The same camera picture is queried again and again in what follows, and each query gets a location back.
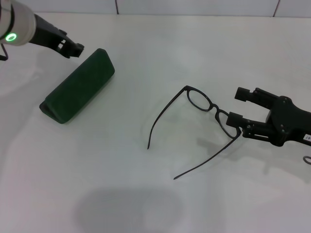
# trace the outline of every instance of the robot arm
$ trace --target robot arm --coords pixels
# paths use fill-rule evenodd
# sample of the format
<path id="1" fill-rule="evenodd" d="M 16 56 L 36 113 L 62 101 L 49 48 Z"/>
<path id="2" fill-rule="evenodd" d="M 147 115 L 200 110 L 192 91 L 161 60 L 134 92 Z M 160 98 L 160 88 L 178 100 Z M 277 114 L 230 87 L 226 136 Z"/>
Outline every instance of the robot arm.
<path id="1" fill-rule="evenodd" d="M 67 58 L 79 57 L 84 49 L 26 5 L 0 0 L 0 43 L 20 46 L 28 42 L 48 47 Z"/>

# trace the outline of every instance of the green led ring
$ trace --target green led ring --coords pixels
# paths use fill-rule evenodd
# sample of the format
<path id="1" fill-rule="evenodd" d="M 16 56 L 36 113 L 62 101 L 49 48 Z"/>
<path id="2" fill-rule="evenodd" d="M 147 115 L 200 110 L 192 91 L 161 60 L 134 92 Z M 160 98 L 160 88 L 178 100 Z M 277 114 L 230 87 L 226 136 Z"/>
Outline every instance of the green led ring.
<path id="1" fill-rule="evenodd" d="M 6 36 L 5 40 L 10 42 L 10 41 L 15 40 L 16 38 L 17 38 L 17 35 L 15 33 L 10 33 Z"/>

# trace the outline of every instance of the white surface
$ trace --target white surface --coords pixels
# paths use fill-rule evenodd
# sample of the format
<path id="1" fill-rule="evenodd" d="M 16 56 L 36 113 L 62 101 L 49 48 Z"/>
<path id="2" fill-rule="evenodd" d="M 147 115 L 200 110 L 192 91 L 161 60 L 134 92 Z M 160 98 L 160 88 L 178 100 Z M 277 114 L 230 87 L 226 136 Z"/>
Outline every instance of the white surface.
<path id="1" fill-rule="evenodd" d="M 28 44 L 7 47 L 0 68 L 0 232 L 308 232 L 311 148 L 240 138 L 209 164 L 173 181 L 227 142 L 214 111 L 196 110 L 185 85 L 222 109 L 264 121 L 234 99 L 239 86 L 287 95 L 311 111 L 311 20 L 41 14 L 86 46 L 67 60 Z M 97 48 L 112 82 L 70 124 L 39 110 Z"/>
<path id="2" fill-rule="evenodd" d="M 277 17 L 311 17 L 311 1 L 309 0 L 281 0 Z"/>
<path id="3" fill-rule="evenodd" d="M 18 0 L 35 12 L 116 14 L 115 0 Z"/>
<path id="4" fill-rule="evenodd" d="M 118 0 L 120 14 L 273 16 L 277 0 Z"/>

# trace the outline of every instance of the eyeglass frame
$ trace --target eyeglass frame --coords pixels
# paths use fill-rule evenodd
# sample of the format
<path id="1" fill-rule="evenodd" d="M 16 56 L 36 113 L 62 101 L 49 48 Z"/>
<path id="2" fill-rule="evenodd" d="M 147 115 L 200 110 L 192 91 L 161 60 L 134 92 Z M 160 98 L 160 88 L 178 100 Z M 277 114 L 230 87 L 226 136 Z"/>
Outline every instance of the eyeglass frame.
<path id="1" fill-rule="evenodd" d="M 152 134 L 152 131 L 153 131 L 153 129 L 154 129 L 154 127 L 155 127 L 157 121 L 158 121 L 158 120 L 160 119 L 160 117 L 164 114 L 164 112 L 169 108 L 169 106 L 170 106 L 182 93 L 184 93 L 184 91 L 187 91 L 188 100 L 189 100 L 190 103 L 191 103 L 194 107 L 196 107 L 197 109 L 199 109 L 199 110 L 201 110 L 201 111 L 203 111 L 203 112 L 209 112 L 209 111 L 212 110 L 213 108 L 216 108 L 215 119 L 217 120 L 218 124 L 220 125 L 220 127 L 222 128 L 222 130 L 225 132 L 225 134 L 226 134 L 228 137 L 230 137 L 232 140 L 231 140 L 227 145 L 225 145 L 219 152 L 217 152 L 215 155 L 211 156 L 209 159 L 207 159 L 207 160 L 204 161 L 203 163 L 199 164 L 198 166 L 196 166 L 196 167 L 194 167 L 194 168 L 192 168 L 192 169 L 190 169 L 190 170 L 188 170 L 188 171 L 186 171 L 186 172 L 184 172 L 184 173 L 182 173 L 182 174 L 176 176 L 176 177 L 174 178 L 174 180 L 176 180 L 176 179 L 180 178 L 181 176 L 183 176 L 183 175 L 185 175 L 185 174 L 187 174 L 187 173 L 189 173 L 189 172 L 191 172 L 191 171 L 197 169 L 198 167 L 200 167 L 200 166 L 206 164 L 208 161 L 210 161 L 211 159 L 213 159 L 216 155 L 218 155 L 218 154 L 221 153 L 223 150 L 225 150 L 226 148 L 228 148 L 228 147 L 241 135 L 241 133 L 242 133 L 241 130 L 239 129 L 239 127 L 236 127 L 236 130 L 237 130 L 236 136 L 231 136 L 231 135 L 227 132 L 227 130 L 223 127 L 223 125 L 222 125 L 222 123 L 221 123 L 221 121 L 220 121 L 220 118 L 219 118 L 219 114 L 220 114 L 220 113 L 223 113 L 223 114 L 225 114 L 226 116 L 229 116 L 229 114 L 228 114 L 226 111 L 220 109 L 220 108 L 218 107 L 217 104 L 214 104 L 214 103 L 207 97 L 207 95 L 204 94 L 202 91 L 200 91 L 200 90 L 198 90 L 198 89 L 196 89 L 196 88 L 194 88 L 194 87 L 192 87 L 192 86 L 188 86 L 188 85 L 187 85 L 187 86 L 185 86 L 183 89 L 181 89 L 181 90 L 173 97 L 173 99 L 165 106 L 165 108 L 162 110 L 162 112 L 161 112 L 161 113 L 159 114 L 159 116 L 156 118 L 156 120 L 155 120 L 155 122 L 154 122 L 154 124 L 153 124 L 153 126 L 152 126 L 152 128 L 151 128 L 151 130 L 150 130 L 149 141 L 148 141 L 148 148 L 147 148 L 147 149 L 149 149 L 149 147 L 150 147 L 151 134 Z M 208 109 L 203 109 L 203 108 L 197 106 L 195 103 L 193 103 L 193 101 L 191 100 L 191 98 L 190 98 L 190 96 L 189 96 L 190 91 L 196 91 L 196 92 L 200 93 L 202 96 L 204 96 L 204 97 L 207 99 L 207 101 L 209 102 L 209 108 L 208 108 Z"/>

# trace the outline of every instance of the black eyeglasses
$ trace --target black eyeglasses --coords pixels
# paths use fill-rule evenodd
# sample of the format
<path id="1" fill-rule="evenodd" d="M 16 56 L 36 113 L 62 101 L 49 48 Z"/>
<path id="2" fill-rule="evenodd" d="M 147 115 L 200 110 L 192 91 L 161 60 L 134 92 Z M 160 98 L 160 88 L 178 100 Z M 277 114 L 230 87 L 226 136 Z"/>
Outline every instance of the black eyeglasses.
<path id="1" fill-rule="evenodd" d="M 217 122 L 219 123 L 220 127 L 223 129 L 223 131 L 225 132 L 225 134 L 228 135 L 228 137 L 230 137 L 232 140 L 224 147 L 222 148 L 220 151 L 218 151 L 215 155 L 213 155 L 212 157 L 210 157 L 209 159 L 207 159 L 206 161 L 204 161 L 203 163 L 201 163 L 200 165 L 180 174 L 179 176 L 176 176 L 174 178 L 174 180 L 178 179 L 179 177 L 187 174 L 188 172 L 191 172 L 195 169 L 197 169 L 198 167 L 206 164 L 208 161 L 210 161 L 211 159 L 213 159 L 216 155 L 218 155 L 219 153 L 221 153 L 223 150 L 225 150 L 227 147 L 229 147 L 240 135 L 241 135 L 241 130 L 239 128 L 234 128 L 231 126 L 227 126 L 226 125 L 226 121 L 227 118 L 229 116 L 229 114 L 227 112 L 225 112 L 224 110 L 220 109 L 216 104 L 212 103 L 212 101 L 210 101 L 210 99 L 207 97 L 207 95 L 205 95 L 202 91 L 191 87 L 191 86 L 185 86 L 180 92 L 177 93 L 177 95 L 168 103 L 168 105 L 166 105 L 166 107 L 162 110 L 162 112 L 160 113 L 160 115 L 156 118 L 151 131 L 150 131 L 150 136 L 149 136 L 149 142 L 148 142 L 148 149 L 150 147 L 150 141 L 151 141 L 151 134 L 152 134 L 152 130 L 154 129 L 157 121 L 159 120 L 159 118 L 163 115 L 163 113 L 165 112 L 166 109 L 169 108 L 169 106 L 184 92 L 187 91 L 187 97 L 188 100 L 190 101 L 190 103 L 193 104 L 194 107 L 200 109 L 201 111 L 204 112 L 209 112 L 210 110 L 212 110 L 214 107 L 216 108 L 217 112 L 215 114 L 215 118 L 217 120 Z"/>

